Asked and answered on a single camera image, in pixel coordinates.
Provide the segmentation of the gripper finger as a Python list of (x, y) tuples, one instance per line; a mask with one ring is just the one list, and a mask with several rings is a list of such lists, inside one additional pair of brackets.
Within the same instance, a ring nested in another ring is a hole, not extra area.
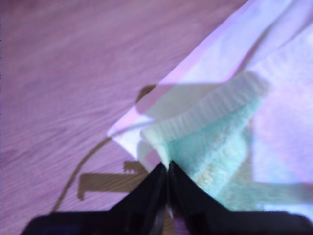
[(169, 201), (182, 213), (228, 213), (229, 210), (203, 191), (174, 161), (168, 170)]
[(126, 197), (109, 211), (145, 213), (164, 204), (166, 199), (167, 170), (159, 163), (154, 170)]

